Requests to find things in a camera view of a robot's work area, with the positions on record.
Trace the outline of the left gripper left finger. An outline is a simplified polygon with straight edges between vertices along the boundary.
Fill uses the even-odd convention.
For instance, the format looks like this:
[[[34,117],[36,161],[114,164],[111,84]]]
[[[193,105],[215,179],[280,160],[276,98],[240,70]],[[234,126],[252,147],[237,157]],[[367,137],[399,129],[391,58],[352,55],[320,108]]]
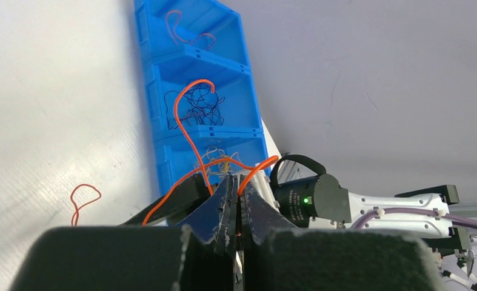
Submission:
[[[193,233],[217,255],[236,254],[238,217],[238,177],[228,175],[214,194],[177,226],[190,226]]]

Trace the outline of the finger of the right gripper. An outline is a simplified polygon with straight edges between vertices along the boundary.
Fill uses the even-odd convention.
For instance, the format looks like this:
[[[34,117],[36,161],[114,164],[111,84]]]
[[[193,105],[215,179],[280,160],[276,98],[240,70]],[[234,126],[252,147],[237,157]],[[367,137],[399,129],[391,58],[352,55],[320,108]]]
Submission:
[[[162,196],[122,223],[122,226],[174,226],[178,223],[191,227],[211,227],[212,212],[204,213],[209,190],[200,173],[191,175],[176,186],[170,196]]]

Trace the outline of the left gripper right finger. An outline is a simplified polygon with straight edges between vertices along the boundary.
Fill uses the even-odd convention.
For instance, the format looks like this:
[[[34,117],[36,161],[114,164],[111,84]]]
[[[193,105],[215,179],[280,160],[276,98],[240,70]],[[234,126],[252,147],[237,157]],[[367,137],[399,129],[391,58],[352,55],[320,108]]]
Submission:
[[[246,176],[239,174],[239,185],[245,186],[241,193],[241,244],[244,251],[249,251],[262,244],[271,229],[291,229],[296,226],[271,208],[261,197],[247,195],[246,188],[250,186],[245,182]]]

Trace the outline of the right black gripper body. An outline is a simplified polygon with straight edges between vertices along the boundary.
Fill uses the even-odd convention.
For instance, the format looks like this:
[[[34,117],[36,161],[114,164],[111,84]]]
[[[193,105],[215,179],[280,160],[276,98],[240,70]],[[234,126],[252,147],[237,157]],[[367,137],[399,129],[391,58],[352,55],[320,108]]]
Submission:
[[[270,180],[265,172],[255,173],[248,183],[250,186],[247,186],[246,194],[261,197],[271,208],[279,213],[279,203],[275,200],[269,182]]]

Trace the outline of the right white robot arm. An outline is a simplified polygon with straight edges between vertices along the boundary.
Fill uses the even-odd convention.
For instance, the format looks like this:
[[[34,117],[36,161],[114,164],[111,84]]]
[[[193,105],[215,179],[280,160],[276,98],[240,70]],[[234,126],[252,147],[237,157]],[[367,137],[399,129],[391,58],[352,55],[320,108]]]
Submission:
[[[207,169],[217,164],[237,164],[232,158],[198,164],[176,182],[166,195],[131,217],[129,226],[190,225],[198,235],[216,244],[216,253],[229,252],[241,234],[236,225],[238,204],[256,194],[268,211],[278,211],[299,228],[315,218],[336,228],[393,229],[418,234],[441,255],[470,248],[470,220],[450,213],[459,201],[454,185],[442,185],[401,193],[393,198],[362,196],[349,192],[329,175],[323,165],[303,155],[272,156],[246,168],[233,185],[231,175],[221,184],[207,185]]]

